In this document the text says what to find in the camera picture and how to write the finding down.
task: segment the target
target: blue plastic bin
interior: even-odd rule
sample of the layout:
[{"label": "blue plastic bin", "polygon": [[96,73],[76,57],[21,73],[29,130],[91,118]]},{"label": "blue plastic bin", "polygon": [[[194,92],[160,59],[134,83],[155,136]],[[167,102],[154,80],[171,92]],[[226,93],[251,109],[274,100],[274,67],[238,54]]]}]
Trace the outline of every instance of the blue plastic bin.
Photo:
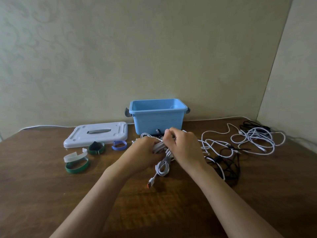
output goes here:
[{"label": "blue plastic bin", "polygon": [[164,132],[170,127],[181,129],[184,114],[189,112],[190,109],[179,99],[134,100],[130,109],[125,109],[127,117],[133,116],[138,135],[156,135],[156,129]]}]

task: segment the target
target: wall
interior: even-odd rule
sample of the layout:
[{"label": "wall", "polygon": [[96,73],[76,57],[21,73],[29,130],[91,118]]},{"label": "wall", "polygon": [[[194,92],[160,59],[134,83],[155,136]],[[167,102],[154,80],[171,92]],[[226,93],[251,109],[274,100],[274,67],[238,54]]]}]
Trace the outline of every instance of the wall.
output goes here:
[{"label": "wall", "polygon": [[293,0],[258,120],[317,152],[317,0]]},{"label": "wall", "polygon": [[128,121],[136,99],[186,119],[255,118],[291,0],[0,0],[0,132]]}]

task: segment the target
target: gray handle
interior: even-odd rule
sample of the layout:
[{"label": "gray handle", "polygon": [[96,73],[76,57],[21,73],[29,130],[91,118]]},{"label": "gray handle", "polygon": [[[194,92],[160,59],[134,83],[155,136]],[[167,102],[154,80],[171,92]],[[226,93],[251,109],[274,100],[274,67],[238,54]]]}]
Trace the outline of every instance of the gray handle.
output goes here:
[{"label": "gray handle", "polygon": [[126,117],[132,117],[132,114],[129,112],[128,108],[125,108],[124,114]]}]

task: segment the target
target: forearm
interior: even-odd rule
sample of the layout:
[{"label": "forearm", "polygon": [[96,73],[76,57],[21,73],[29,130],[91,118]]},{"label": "forearm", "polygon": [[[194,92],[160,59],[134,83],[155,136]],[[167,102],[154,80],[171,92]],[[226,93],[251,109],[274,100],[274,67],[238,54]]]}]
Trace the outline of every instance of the forearm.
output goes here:
[{"label": "forearm", "polygon": [[109,166],[51,238],[99,236],[127,179],[120,164]]},{"label": "forearm", "polygon": [[282,236],[238,196],[209,165],[190,168],[229,238],[281,238]]}]

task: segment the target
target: white velcro strap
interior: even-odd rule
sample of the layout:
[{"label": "white velcro strap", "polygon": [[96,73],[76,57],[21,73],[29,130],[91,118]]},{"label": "white velcro strap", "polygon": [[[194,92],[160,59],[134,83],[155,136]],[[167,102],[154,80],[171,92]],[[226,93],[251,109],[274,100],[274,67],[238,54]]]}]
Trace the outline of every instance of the white velcro strap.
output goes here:
[{"label": "white velcro strap", "polygon": [[64,157],[64,161],[65,163],[69,163],[69,162],[73,162],[73,161],[76,161],[76,160],[80,160],[81,158],[87,156],[88,152],[87,152],[87,149],[86,148],[83,148],[82,149],[82,154],[80,155],[77,155],[77,152],[74,152],[74,153],[71,153],[69,155],[66,155]]}]

